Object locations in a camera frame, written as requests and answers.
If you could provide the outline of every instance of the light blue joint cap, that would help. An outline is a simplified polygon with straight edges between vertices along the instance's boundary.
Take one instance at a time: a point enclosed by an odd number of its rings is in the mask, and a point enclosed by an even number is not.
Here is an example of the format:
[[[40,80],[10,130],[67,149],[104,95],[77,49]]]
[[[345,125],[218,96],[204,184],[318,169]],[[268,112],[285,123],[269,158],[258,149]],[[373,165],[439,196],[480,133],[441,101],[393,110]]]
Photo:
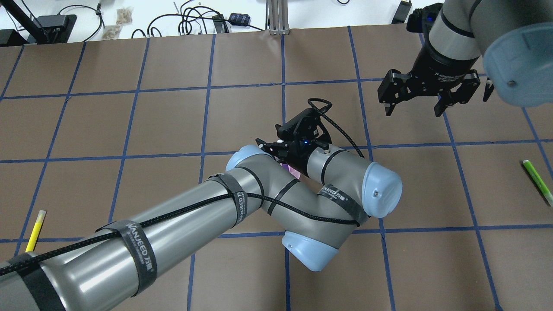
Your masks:
[[[231,159],[227,163],[226,170],[231,170],[231,169],[235,168],[236,166],[238,166],[240,164],[240,162],[242,162],[242,161],[246,160],[247,158],[249,158],[253,155],[256,155],[256,154],[266,154],[266,155],[271,157],[270,154],[268,154],[266,152],[263,152],[261,149],[259,149],[259,147],[255,146],[255,145],[252,145],[252,144],[249,144],[249,145],[246,145],[246,146],[240,148],[240,150],[238,150],[237,152],[235,152],[232,155]]]
[[[362,203],[367,215],[382,218],[395,209],[403,183],[395,172],[373,162],[363,179]]]
[[[282,245],[314,272],[321,271],[338,254],[338,250],[330,245],[291,231],[284,233]]]
[[[499,37],[484,53],[484,69],[505,102],[534,107],[553,102],[553,22]]]

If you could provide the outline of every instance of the pink object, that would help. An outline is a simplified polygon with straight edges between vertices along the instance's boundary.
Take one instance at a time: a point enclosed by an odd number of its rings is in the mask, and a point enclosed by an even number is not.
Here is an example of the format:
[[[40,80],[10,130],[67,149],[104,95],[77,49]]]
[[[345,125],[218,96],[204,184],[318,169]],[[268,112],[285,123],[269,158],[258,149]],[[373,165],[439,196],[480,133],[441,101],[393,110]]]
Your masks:
[[[281,166],[285,169],[287,169],[292,176],[294,176],[297,179],[300,179],[301,173],[297,170],[293,169],[292,167],[288,166],[288,164],[281,164]]]

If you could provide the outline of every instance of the black bar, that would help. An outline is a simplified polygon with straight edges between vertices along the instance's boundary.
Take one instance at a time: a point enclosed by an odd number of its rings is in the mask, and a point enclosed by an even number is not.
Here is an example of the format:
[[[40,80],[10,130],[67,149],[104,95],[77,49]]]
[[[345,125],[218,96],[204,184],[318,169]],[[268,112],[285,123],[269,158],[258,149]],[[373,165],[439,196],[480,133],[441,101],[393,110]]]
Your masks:
[[[42,29],[35,25],[13,0],[0,0],[0,3],[35,38],[36,43],[48,43],[48,37],[46,37]]]

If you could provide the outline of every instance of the velcro strap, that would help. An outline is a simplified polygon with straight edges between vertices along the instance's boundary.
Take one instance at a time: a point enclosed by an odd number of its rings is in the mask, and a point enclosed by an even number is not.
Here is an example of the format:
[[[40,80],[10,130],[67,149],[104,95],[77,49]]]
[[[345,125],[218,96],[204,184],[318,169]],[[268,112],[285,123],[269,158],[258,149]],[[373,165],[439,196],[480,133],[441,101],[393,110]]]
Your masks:
[[[221,173],[210,176],[207,180],[220,183],[229,193],[234,195],[234,205],[236,206],[236,222],[234,225],[236,226],[242,222],[248,214],[248,200],[246,192],[236,181],[236,178],[229,174]]]
[[[324,185],[317,195],[322,195],[343,208],[357,222],[358,227],[369,218],[359,203],[331,184]]]
[[[152,250],[152,244],[150,244],[140,224],[134,221],[119,220],[107,224],[96,231],[102,229],[118,231],[133,257],[134,265],[138,272],[138,290],[133,295],[134,297],[152,285],[158,276],[158,265],[155,260],[154,251]]]

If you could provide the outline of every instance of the plastic bag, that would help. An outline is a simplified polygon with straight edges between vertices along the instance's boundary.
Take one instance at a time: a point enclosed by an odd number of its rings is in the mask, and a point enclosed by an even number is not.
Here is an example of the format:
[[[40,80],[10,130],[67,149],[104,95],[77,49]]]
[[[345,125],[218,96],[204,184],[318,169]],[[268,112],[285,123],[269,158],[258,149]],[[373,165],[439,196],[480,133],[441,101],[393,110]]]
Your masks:
[[[102,40],[119,39],[119,33],[121,32],[121,25],[109,25],[104,27],[102,34]]]
[[[117,9],[117,21],[118,25],[128,25],[133,23],[133,8]]]

